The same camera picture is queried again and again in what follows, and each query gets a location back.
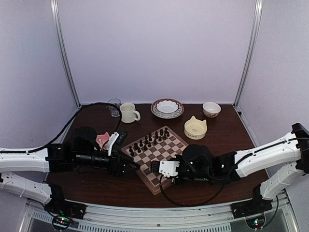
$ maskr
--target vent grille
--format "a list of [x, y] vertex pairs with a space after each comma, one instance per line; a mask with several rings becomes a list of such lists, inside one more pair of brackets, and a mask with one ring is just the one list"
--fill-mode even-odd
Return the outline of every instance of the vent grille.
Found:
[[[52, 217], [46, 213], [42, 212], [36, 212], [34, 211], [32, 214], [32, 218], [35, 218], [40, 221], [45, 221], [47, 223], [52, 222]], [[77, 228], [72, 228], [70, 227], [71, 230], [76, 230], [76, 231], [81, 231], [81, 232], [149, 232], [149, 231], [159, 231], [159, 232], [232, 232], [231, 231], [231, 226], [230, 223], [225, 223], [217, 226], [206, 226], [203, 228], [196, 228], [194, 230], [163, 230], [163, 229], [158, 229], [158, 230], [119, 230], [115, 228], [109, 228], [106, 226], [100, 226], [100, 225], [91, 225], [90, 223], [87, 222], [79, 222]]]

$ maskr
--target white mug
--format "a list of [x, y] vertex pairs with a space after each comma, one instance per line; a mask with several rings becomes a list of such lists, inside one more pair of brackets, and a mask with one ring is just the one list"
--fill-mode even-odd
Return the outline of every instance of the white mug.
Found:
[[140, 121], [140, 113], [135, 110], [135, 105], [133, 103], [123, 103], [120, 106], [120, 111], [122, 113], [121, 121], [123, 123]]

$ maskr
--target yellow pet bowl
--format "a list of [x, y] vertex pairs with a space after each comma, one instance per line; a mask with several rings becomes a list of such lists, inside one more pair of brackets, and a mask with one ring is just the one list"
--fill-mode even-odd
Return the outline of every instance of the yellow pet bowl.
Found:
[[202, 139], [205, 137], [207, 131], [206, 120], [201, 121], [194, 116], [184, 124], [184, 134], [190, 139]]

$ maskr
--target tabletop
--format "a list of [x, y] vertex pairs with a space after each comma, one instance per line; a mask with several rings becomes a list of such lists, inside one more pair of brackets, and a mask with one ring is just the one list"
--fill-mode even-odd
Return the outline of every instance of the tabletop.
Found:
[[[206, 118], [201, 104], [185, 104], [184, 113], [175, 119], [161, 119], [154, 116], [150, 104], [137, 104], [141, 120], [120, 125], [127, 130], [128, 136], [123, 145], [127, 145], [162, 126], [169, 126], [188, 144], [206, 145], [214, 156], [231, 151], [253, 147], [252, 141], [232, 105], [221, 105], [222, 111], [216, 118]], [[184, 123], [195, 116], [207, 120], [207, 133], [201, 140], [192, 140], [184, 134]], [[106, 106], [94, 106], [84, 109], [74, 120], [66, 140], [74, 128], [93, 127], [98, 134], [112, 134], [119, 118], [113, 118]], [[244, 200], [252, 197], [252, 189], [267, 180], [265, 170], [255, 172], [240, 181], [227, 185], [209, 204]], [[50, 173], [47, 183], [60, 185], [66, 199], [85, 203], [123, 207], [172, 207], [164, 196], [153, 195], [136, 173], [122, 177], [109, 176], [106, 170], [83, 167], [77, 172]], [[206, 201], [214, 195], [219, 185], [211, 186], [207, 182], [187, 181], [185, 186], [169, 186], [167, 195], [178, 203], [196, 204]]]

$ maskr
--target white wall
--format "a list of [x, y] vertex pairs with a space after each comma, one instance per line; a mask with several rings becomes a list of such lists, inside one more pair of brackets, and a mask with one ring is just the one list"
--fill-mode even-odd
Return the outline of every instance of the white wall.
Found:
[[254, 0], [66, 0], [59, 12], [82, 103], [232, 103]]
[[[60, 59], [50, 0], [0, 1], [0, 41], [0, 147], [44, 145], [76, 109]], [[0, 192], [1, 231], [16, 231], [25, 202]]]
[[[263, 1], [261, 28], [240, 102], [259, 144], [285, 135], [296, 122], [309, 129], [308, 12], [306, 0]], [[308, 177], [287, 191], [301, 231], [309, 231]]]

